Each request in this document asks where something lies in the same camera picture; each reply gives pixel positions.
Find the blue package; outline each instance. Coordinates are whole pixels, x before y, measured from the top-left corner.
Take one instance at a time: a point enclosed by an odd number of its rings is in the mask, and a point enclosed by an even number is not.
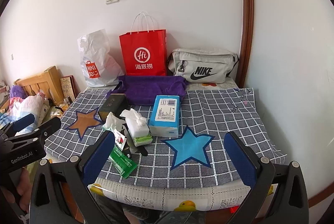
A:
[[[178,137],[179,114],[179,96],[156,96],[153,112],[147,124],[151,135],[154,137]]]

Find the human hand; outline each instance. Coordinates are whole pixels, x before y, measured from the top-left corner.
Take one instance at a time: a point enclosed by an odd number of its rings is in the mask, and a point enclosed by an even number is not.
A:
[[[11,192],[9,192],[5,187],[0,186],[2,193],[4,194],[6,200],[9,203],[14,203],[15,198]],[[22,168],[20,175],[20,182],[16,187],[17,193],[21,196],[20,208],[23,211],[29,212],[29,203],[31,198],[32,185],[29,180],[29,173],[25,167]]]

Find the plaid cloth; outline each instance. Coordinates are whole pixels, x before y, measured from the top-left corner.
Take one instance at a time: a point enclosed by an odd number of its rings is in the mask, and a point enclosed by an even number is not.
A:
[[[75,111],[88,112],[99,107],[106,99],[108,90],[86,90],[80,93],[71,107],[64,113],[61,129],[46,141],[46,150],[61,161],[72,155],[80,155],[84,149],[94,144],[103,132],[101,126],[87,130],[82,141],[73,130],[64,130],[75,120]],[[133,106],[144,117],[150,117],[153,107]],[[282,164],[286,155],[275,148],[268,138],[255,109],[253,89],[224,89],[187,91],[181,103],[180,128],[189,126],[196,134],[207,133],[214,136],[206,148],[211,168],[193,160],[170,170],[174,152],[161,140],[154,137],[153,143],[146,145],[148,156],[133,154],[138,167],[127,179],[122,178],[110,161],[100,172],[100,177],[132,185],[195,188],[222,185],[239,178],[235,167],[224,149],[224,135],[234,131],[242,142],[250,146],[261,157]]]

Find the wooden headboard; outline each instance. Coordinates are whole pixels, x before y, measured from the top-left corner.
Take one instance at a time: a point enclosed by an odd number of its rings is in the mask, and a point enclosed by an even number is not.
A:
[[[14,81],[14,85],[23,87],[26,94],[35,96],[41,89],[48,99],[55,104],[64,100],[61,81],[56,66],[52,66],[40,74]]]

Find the screw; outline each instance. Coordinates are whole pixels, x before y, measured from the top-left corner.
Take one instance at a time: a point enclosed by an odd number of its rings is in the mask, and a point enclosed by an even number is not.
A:
[[[72,163],[75,163],[76,161],[78,161],[79,160],[79,157],[77,156],[77,155],[73,155],[71,158],[70,158],[70,161],[72,162]]]
[[[293,166],[293,167],[299,167],[299,163],[296,162],[296,161],[292,161],[292,166]]]
[[[47,163],[47,160],[46,159],[42,159],[41,162],[40,162],[40,165],[44,166],[46,163]]]
[[[264,164],[268,164],[269,159],[267,157],[261,157],[261,162],[264,163]]]

